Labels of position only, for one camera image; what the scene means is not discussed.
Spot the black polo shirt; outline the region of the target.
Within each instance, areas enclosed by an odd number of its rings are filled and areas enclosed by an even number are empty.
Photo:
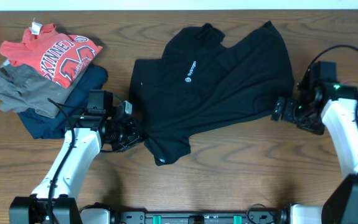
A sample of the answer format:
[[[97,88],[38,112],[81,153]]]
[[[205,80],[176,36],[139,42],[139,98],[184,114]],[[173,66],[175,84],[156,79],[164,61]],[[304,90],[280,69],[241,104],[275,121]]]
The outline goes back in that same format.
[[[142,112],[145,147],[156,165],[191,151],[192,135],[263,118],[293,92],[285,42],[271,22],[232,47],[210,24],[186,27],[159,59],[137,59],[130,101]]]

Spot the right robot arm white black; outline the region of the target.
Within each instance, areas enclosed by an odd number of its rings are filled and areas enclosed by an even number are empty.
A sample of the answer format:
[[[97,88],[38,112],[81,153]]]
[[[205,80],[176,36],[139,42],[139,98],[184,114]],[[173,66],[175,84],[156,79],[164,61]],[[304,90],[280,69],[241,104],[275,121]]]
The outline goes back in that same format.
[[[281,96],[273,120],[316,135],[328,131],[343,180],[321,206],[290,207],[289,223],[358,223],[358,89],[334,82],[304,86],[298,99]]]

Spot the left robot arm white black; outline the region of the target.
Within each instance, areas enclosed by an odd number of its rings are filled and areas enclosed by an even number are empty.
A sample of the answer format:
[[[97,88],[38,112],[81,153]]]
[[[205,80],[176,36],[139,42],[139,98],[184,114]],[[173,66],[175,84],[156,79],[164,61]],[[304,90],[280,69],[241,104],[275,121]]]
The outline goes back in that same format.
[[[29,196],[12,201],[10,223],[119,223],[120,214],[101,203],[79,210],[78,195],[104,144],[111,152],[125,152],[146,138],[134,117],[77,116],[69,122],[62,148],[43,181]]]

